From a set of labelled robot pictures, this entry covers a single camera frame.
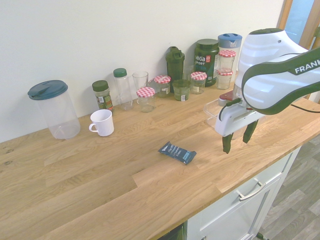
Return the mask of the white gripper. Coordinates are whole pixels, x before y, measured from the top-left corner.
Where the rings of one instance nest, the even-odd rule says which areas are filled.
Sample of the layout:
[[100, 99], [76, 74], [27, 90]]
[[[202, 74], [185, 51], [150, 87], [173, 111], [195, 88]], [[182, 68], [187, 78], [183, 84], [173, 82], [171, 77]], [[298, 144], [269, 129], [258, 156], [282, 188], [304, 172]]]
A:
[[246, 106], [242, 106], [240, 103], [225, 106], [221, 109], [217, 116], [214, 129], [218, 134], [223, 136], [223, 152], [226, 154], [230, 152], [234, 132], [245, 126], [247, 126], [247, 128], [243, 134], [242, 141], [247, 144], [257, 127], [258, 120], [261, 117], [261, 113], [247, 109]]

